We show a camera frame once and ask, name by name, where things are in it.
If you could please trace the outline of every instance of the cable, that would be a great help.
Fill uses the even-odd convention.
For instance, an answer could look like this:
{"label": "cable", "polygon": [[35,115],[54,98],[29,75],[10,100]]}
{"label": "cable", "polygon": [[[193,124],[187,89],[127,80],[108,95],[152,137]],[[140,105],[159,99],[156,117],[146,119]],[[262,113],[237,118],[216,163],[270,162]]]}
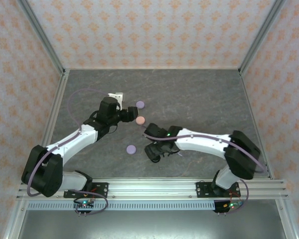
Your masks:
{"label": "cable", "polygon": [[241,201],[241,198],[240,198],[240,196],[237,193],[232,192],[232,191],[230,191],[230,193],[236,195],[239,198],[239,200]]}
{"label": "cable", "polygon": [[117,129],[118,129],[118,125],[116,125],[116,128],[115,128],[115,130],[114,130],[113,132],[110,132],[110,133],[108,133],[108,134],[112,134],[112,133],[114,133]]}
{"label": "cable", "polygon": [[229,193],[230,193],[230,203],[231,203],[231,200],[233,198],[233,193],[231,192],[231,190],[229,190]]}
{"label": "cable", "polygon": [[188,134],[188,135],[181,135],[181,136],[167,137],[167,138],[152,137],[152,136],[149,136],[145,133],[143,133],[143,135],[146,138],[149,138],[149,139],[152,139],[152,140],[158,140],[158,141],[167,141],[167,140],[174,140],[174,139],[179,139],[179,138],[200,137],[200,138],[212,139],[212,140],[215,140],[215,141],[218,141],[218,142],[224,142],[224,143],[227,143],[227,144],[233,146],[234,148],[240,150],[242,153],[247,155],[251,160],[253,160],[254,163],[256,163],[259,167],[261,167],[261,169],[262,169],[261,171],[255,171],[255,172],[263,173],[263,172],[266,171],[266,168],[257,159],[255,159],[254,156],[252,156],[249,152],[247,152],[246,150],[244,150],[242,147],[238,146],[237,144],[235,144],[233,142],[230,142],[230,141],[227,141],[227,140],[224,140],[224,139],[220,139],[220,138],[209,136],[209,135],[202,135],[202,134]]}
{"label": "cable", "polygon": [[76,198],[76,199],[73,200],[73,202],[76,203],[76,204],[80,204],[81,202],[78,201],[78,200],[80,200],[80,199],[81,199],[81,198]]}
{"label": "cable", "polygon": [[[248,201],[248,199],[249,199],[249,188],[248,188],[248,186],[247,186],[247,183],[246,183],[244,180],[240,179],[240,181],[242,181],[242,183],[245,184],[245,187],[246,187],[247,195],[246,195],[246,199],[245,199],[245,201],[244,201],[243,204],[242,204],[239,208],[237,208],[236,210],[233,210],[233,211],[231,211],[231,212],[227,212],[227,213],[219,213],[219,214],[222,214],[222,215],[232,214],[232,213],[235,213],[235,212],[241,210],[241,209],[246,205],[246,203],[247,203],[247,201]],[[228,200],[215,200],[215,201],[216,201],[216,202],[227,202]]]}
{"label": "cable", "polygon": [[[72,101],[72,98],[73,98],[77,93],[79,93],[79,92],[81,92],[81,91],[94,91],[94,92],[98,92],[98,93],[100,93],[100,94],[103,94],[103,95],[107,95],[107,96],[108,96],[107,93],[104,93],[104,92],[101,92],[101,91],[98,91],[98,90],[94,90],[94,89],[89,89],[89,88],[79,89],[79,90],[77,90],[77,91],[75,91],[75,92],[72,93],[72,95],[69,97],[69,99],[68,99],[68,101],[67,101],[67,110],[68,110],[68,113],[69,113],[70,117],[71,117],[71,118],[76,122],[76,124],[79,126],[79,129],[78,129],[77,133],[76,133],[73,137],[71,137],[70,139],[68,139],[68,140],[66,140],[66,141],[64,141],[64,142],[62,142],[62,143],[60,143],[60,144],[58,145],[58,147],[62,147],[63,145],[65,145],[65,144],[71,142],[72,140],[76,139],[76,138],[80,135],[80,133],[81,133],[81,131],[82,131],[81,124],[80,124],[80,123],[73,117],[73,115],[72,115],[72,113],[71,113],[71,110],[70,110],[70,103],[71,103],[71,101]],[[34,193],[34,194],[31,193],[31,184],[32,184],[34,175],[35,175],[35,173],[37,172],[37,170],[38,170],[38,168],[40,167],[40,165],[43,163],[43,161],[47,158],[47,156],[49,156],[49,154],[52,153],[53,151],[55,151],[58,147],[55,146],[55,147],[53,147],[52,149],[50,149],[49,151],[47,151],[47,152],[43,155],[43,157],[38,161],[38,163],[36,164],[36,166],[34,167],[32,173],[31,173],[31,175],[30,175],[30,178],[29,178],[29,181],[28,181],[27,188],[26,188],[26,192],[27,192],[28,196],[30,196],[30,197],[35,197],[35,196],[38,196],[38,195],[41,194],[41,193]]]}
{"label": "cable", "polygon": [[91,115],[90,115],[90,119],[92,119],[94,117],[95,114],[97,114],[99,111],[94,111]]}
{"label": "cable", "polygon": [[[86,191],[77,191],[77,190],[71,190],[72,192],[75,192],[75,193],[82,193],[82,194],[90,194],[90,195],[94,195],[94,196],[98,196],[100,198],[103,198],[105,200],[105,207],[102,208],[101,210],[97,210],[97,211],[93,211],[91,213],[86,213],[84,214],[85,216],[89,216],[89,215],[93,215],[93,214],[97,214],[97,213],[101,213],[103,212],[105,209],[107,209],[107,207],[109,206],[109,201],[107,200],[106,197],[104,197],[103,195],[101,194],[98,194],[98,193],[92,193],[92,192],[86,192]],[[78,211],[78,207],[79,207],[80,204],[76,205],[75,207],[75,212],[78,214],[78,215],[81,215],[81,213]]]}

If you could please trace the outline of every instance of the enclosure wall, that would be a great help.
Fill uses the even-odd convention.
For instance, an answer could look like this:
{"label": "enclosure wall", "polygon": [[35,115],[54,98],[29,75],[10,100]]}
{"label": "enclosure wall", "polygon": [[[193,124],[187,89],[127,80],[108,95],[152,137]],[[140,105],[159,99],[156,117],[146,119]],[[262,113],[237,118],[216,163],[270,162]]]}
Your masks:
{"label": "enclosure wall", "polygon": [[0,238],[59,75],[16,0],[0,0]]}
{"label": "enclosure wall", "polygon": [[286,2],[244,80],[275,176],[287,179],[299,213],[299,0]]}
{"label": "enclosure wall", "polygon": [[30,0],[65,68],[234,68],[275,0]]}

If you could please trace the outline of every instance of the black bracket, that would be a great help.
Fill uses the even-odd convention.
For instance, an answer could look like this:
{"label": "black bracket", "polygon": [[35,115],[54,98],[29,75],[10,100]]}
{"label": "black bracket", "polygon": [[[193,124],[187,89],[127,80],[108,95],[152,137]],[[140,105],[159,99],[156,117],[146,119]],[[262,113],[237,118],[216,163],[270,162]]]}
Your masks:
{"label": "black bracket", "polygon": [[234,183],[228,190],[224,190],[221,196],[217,195],[214,190],[212,189],[212,182],[197,182],[196,183],[196,194],[198,198],[230,198],[230,192],[233,192],[231,195],[233,198],[238,198],[241,196],[239,184],[236,182]]}
{"label": "black bracket", "polygon": [[[108,196],[109,191],[109,183],[92,183],[91,185],[91,192],[101,194],[102,196],[106,197]],[[91,194],[82,194],[82,193],[76,193],[73,191],[65,191],[63,194],[64,198],[101,198],[99,196],[94,196]]]}

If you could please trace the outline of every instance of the gray floor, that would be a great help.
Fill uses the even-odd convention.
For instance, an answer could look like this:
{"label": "gray floor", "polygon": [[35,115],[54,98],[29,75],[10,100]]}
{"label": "gray floor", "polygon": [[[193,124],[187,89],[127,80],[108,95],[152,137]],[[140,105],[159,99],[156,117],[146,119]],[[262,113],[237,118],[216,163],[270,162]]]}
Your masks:
{"label": "gray floor", "polygon": [[[125,108],[144,101],[146,107],[140,110],[140,115],[145,117],[146,124],[153,122],[164,128],[178,125],[212,134],[241,130],[259,145],[237,70],[71,70],[52,142],[76,129],[66,103],[80,88],[123,92]],[[73,100],[73,115],[83,122],[98,110],[102,98],[94,92],[79,93]],[[81,170],[94,178],[213,177],[226,165],[216,156],[194,151],[152,163],[144,152],[150,141],[142,137],[143,130],[135,122],[120,123],[114,134],[106,135],[76,154],[65,165],[65,170]],[[126,153],[130,144],[137,147],[135,155]]]}
{"label": "gray floor", "polygon": [[19,239],[285,239],[274,200],[253,201],[241,211],[105,211],[78,217],[72,211],[26,212]]}

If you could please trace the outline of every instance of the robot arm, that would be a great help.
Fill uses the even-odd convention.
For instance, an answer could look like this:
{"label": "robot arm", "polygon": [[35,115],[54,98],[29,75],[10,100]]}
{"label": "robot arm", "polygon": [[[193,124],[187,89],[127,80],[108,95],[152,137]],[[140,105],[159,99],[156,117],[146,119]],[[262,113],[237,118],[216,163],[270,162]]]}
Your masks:
{"label": "robot arm", "polygon": [[[256,169],[255,162],[226,141],[240,146],[257,160],[260,156],[260,150],[255,144],[242,132],[236,130],[232,134],[212,135],[190,131],[178,126],[171,126],[165,130],[151,123],[145,130],[145,135],[149,136],[153,142],[145,147],[145,152],[148,158],[155,163],[160,161],[161,155],[164,156],[165,153],[170,155],[180,150],[200,151],[226,160],[227,165],[216,173],[212,184],[213,192],[219,196],[222,196],[223,192],[239,179],[252,179]],[[165,138],[165,140],[160,141],[157,140],[158,138]]]}
{"label": "robot arm", "polygon": [[138,116],[137,107],[122,109],[122,98],[118,101],[115,95],[104,97],[98,111],[84,121],[80,129],[76,130],[64,139],[47,147],[35,146],[29,155],[27,164],[22,174],[22,182],[28,184],[31,173],[38,161],[48,151],[56,148],[50,153],[43,164],[40,165],[34,175],[31,187],[46,197],[50,197],[58,190],[91,190],[92,178],[88,175],[76,172],[63,172],[66,162],[84,147],[95,143],[110,131],[110,127],[117,126],[119,122],[131,122]]}

